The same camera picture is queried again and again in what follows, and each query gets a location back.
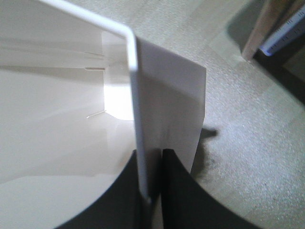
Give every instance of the white box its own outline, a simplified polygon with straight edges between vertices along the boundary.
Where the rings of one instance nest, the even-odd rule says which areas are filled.
[[[0,22],[3,228],[67,221],[112,184],[133,149],[147,201],[162,149],[190,171],[203,67],[61,0],[1,1]]]

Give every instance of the beige floor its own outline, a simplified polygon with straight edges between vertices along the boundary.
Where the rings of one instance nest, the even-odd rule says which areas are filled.
[[[305,228],[305,107],[240,47],[262,0],[70,0],[207,68],[193,175],[256,225]]]

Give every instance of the ruler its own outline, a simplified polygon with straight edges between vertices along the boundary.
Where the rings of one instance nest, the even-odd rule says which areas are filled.
[[[260,47],[266,56],[272,56],[281,48],[305,33],[305,5],[276,30]]]

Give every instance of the tiled floor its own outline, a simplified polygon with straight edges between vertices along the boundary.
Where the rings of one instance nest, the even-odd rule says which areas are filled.
[[[305,228],[305,105],[240,55],[262,0],[70,2],[205,66],[203,137],[211,137],[198,147],[193,175],[258,226]]]

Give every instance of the black object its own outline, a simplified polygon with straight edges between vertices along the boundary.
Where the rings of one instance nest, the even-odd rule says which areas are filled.
[[[134,151],[112,186],[91,206],[57,229],[139,229],[140,201]]]
[[[205,192],[172,149],[163,150],[162,175],[165,229],[258,229]]]

